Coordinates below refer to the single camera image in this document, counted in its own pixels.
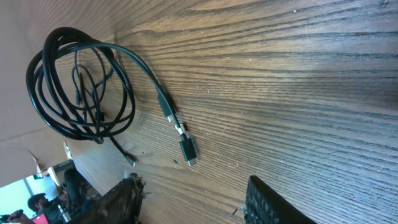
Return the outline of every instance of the thin black cable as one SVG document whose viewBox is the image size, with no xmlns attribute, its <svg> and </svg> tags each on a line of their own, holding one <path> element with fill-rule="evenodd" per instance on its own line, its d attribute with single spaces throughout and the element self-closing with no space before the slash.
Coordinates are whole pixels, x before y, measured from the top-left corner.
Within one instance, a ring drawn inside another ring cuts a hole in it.
<svg viewBox="0 0 398 224">
<path fill-rule="evenodd" d="M 97 56 L 102 72 L 103 78 L 98 83 L 94 82 L 93 77 L 84 65 L 77 63 L 77 53 L 79 50 L 91 49 Z M 167 102 L 167 107 L 172 111 L 173 105 L 167 101 L 165 91 L 163 91 L 161 85 L 157 81 L 155 75 L 152 73 L 148 65 L 134 52 L 114 44 L 102 43 L 98 40 L 92 39 L 89 35 L 84 32 L 70 28 L 62 27 L 54 30 L 47 37 L 43 50 L 40 51 L 30 62 L 27 73 L 26 73 L 26 85 L 29 93 L 30 100 L 40 117 L 54 130 L 58 133 L 72 139 L 76 140 L 93 140 L 99 144 L 103 142 L 103 138 L 109 137 L 115 146 L 122 152 L 124 156 L 126 152 L 122 147 L 116 142 L 113 136 L 122 133 L 126 130 L 132 123 L 135 115 L 136 105 L 134 100 L 134 92 L 130 83 L 130 80 L 126 72 L 121 68 L 120 64 L 115 59 L 112 49 L 117 50 L 121 53 L 127 55 L 131 60 L 133 60 L 142 71 L 150 78 L 152 83 L 155 85 L 155 89 L 159 94 L 159 97 Z M 100 53 L 109 62 L 111 68 L 109 72 L 106 73 L 103 59 Z M 76 88 L 76 92 L 79 97 L 81 97 L 83 106 L 76 105 L 72 103 L 63 87 L 60 83 L 58 73 L 55 69 L 55 61 L 67 54 L 74 53 L 75 66 L 72 68 L 72 80 Z M 84 70 L 84 73 L 79 72 L 79 68 Z M 123 86 L 123 100 L 121 108 L 115 118 L 110 122 L 104 122 L 101 120 L 101 107 L 100 104 L 104 97 L 104 91 L 106 87 L 106 81 L 116 74 Z M 83 81 L 83 75 L 87 76 L 92 91 L 90 92 Z M 78 86 L 75 77 L 78 77 L 80 86 Z M 47 84 L 50 96 L 56 106 L 54 108 L 45 98 L 43 93 L 43 79 Z M 101 94 L 98 94 L 97 88 L 102 87 Z M 87 96 L 90 96 L 93 105 L 89 105 L 87 101 Z M 122 118 L 122 115 L 126 109 L 127 101 L 131 104 L 131 112 Z M 52 113 L 49 115 L 43 108 L 43 105 Z M 87 114 L 91 119 L 91 122 L 87 122 Z M 58 117 L 66 121 L 69 126 L 66 126 L 58 122 L 55 118 Z M 179 123 L 175 113 L 172 113 L 176 127 L 180 128 Z M 115 125 L 122 124 L 121 128 L 115 128 Z M 181 135 L 182 140 L 186 140 L 185 134 Z"/>
</svg>

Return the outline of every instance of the wood grain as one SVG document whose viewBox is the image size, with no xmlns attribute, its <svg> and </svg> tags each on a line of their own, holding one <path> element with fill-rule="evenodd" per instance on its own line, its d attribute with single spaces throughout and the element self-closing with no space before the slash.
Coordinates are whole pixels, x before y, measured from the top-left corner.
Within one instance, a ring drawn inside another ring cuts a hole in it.
<svg viewBox="0 0 398 224">
<path fill-rule="evenodd" d="M 250 175 L 318 223 L 398 222 L 398 1 L 15 4 L 34 51 L 54 28 L 76 27 L 135 51 L 173 96 L 198 146 L 192 169 L 154 87 L 125 57 L 137 116 L 118 139 L 141 164 L 128 167 L 109 142 L 73 143 L 101 194 L 125 170 L 144 176 L 144 223 L 243 223 L 230 213 Z M 97 71 L 89 51 L 79 57 Z M 71 59 L 57 68 L 74 93 Z M 110 116 L 120 92 L 112 78 Z"/>
</svg>

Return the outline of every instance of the brown wooden surface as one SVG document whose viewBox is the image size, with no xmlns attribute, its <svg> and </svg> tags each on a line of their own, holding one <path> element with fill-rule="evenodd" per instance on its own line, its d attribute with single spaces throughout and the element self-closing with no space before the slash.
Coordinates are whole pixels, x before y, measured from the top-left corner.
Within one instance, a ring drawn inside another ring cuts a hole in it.
<svg viewBox="0 0 398 224">
<path fill-rule="evenodd" d="M 398 1 L 15 7 L 34 51 L 54 28 L 76 27 L 135 51 L 171 92 L 197 142 L 194 168 L 183 161 L 154 87 L 126 58 L 137 116 L 118 139 L 142 162 L 128 167 L 109 141 L 70 142 L 79 171 L 101 194 L 125 170 L 144 176 L 152 194 L 143 223 L 243 223 L 231 213 L 244 203 L 250 175 L 318 223 L 398 222 Z M 89 51 L 80 61 L 98 69 Z M 72 87 L 71 57 L 57 65 Z M 103 108 L 111 116 L 121 85 L 113 77 L 107 87 Z"/>
</svg>

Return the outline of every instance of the red object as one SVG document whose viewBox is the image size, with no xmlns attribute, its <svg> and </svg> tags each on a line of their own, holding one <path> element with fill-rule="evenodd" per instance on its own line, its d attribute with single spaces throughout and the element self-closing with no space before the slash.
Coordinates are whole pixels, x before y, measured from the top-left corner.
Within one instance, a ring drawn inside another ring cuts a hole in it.
<svg viewBox="0 0 398 224">
<path fill-rule="evenodd" d="M 43 214 L 37 215 L 32 219 L 35 224 L 49 224 L 47 217 Z"/>
</svg>

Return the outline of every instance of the thick black cable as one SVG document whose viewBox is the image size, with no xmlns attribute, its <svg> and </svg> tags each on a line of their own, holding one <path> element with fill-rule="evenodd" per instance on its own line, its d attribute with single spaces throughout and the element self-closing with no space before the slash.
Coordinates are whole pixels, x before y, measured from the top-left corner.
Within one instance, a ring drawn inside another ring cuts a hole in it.
<svg viewBox="0 0 398 224">
<path fill-rule="evenodd" d="M 77 62 L 78 51 L 85 49 L 91 49 L 101 64 L 103 78 L 98 83 L 94 82 L 88 69 Z M 93 140 L 100 144 L 103 142 L 103 138 L 109 137 L 122 154 L 127 156 L 126 152 L 116 142 L 113 136 L 122 133 L 129 127 L 134 118 L 136 106 L 134 92 L 129 81 L 129 77 L 115 59 L 112 49 L 124 53 L 142 69 L 155 85 L 155 89 L 158 92 L 159 97 L 167 102 L 166 105 L 168 109 L 172 111 L 173 105 L 171 105 L 167 100 L 165 91 L 162 89 L 155 75 L 143 59 L 124 47 L 102 43 L 98 40 L 92 39 L 84 32 L 70 27 L 58 28 L 50 33 L 44 43 L 43 50 L 32 59 L 28 66 L 26 85 L 34 108 L 40 117 L 52 129 L 68 138 L 76 140 Z M 106 73 L 104 62 L 99 52 L 101 52 L 102 56 L 111 66 L 108 73 Z M 71 53 L 75 54 L 75 66 L 72 68 L 72 80 L 78 97 L 82 99 L 83 106 L 76 105 L 68 99 L 60 83 L 57 70 L 55 69 L 55 61 Z M 123 86 L 123 100 L 120 110 L 115 118 L 110 122 L 104 122 L 101 120 L 100 116 L 100 104 L 104 97 L 106 81 L 111 78 L 114 73 L 119 77 Z M 92 87 L 91 92 L 85 85 L 83 76 L 88 77 Z M 75 77 L 78 77 L 80 86 L 77 84 Z M 43 93 L 43 80 L 45 80 L 47 84 L 50 96 L 56 106 L 55 108 L 48 102 Z M 101 85 L 102 91 L 101 94 L 98 94 L 97 89 Z M 91 106 L 88 103 L 87 96 L 89 96 L 93 102 Z M 125 117 L 122 117 L 127 106 L 127 101 L 131 104 L 131 112 L 125 115 Z M 52 114 L 48 114 L 43 106 L 45 106 Z M 91 122 L 87 122 L 87 115 L 90 117 Z M 172 113 L 172 117 L 176 127 L 181 127 L 175 113 Z M 66 121 L 69 126 L 65 125 L 65 122 L 58 122 L 59 119 Z M 122 125 L 121 127 L 116 128 L 115 125 L 117 124 Z M 182 140 L 186 140 L 187 137 L 183 134 L 181 135 L 181 138 Z"/>
</svg>

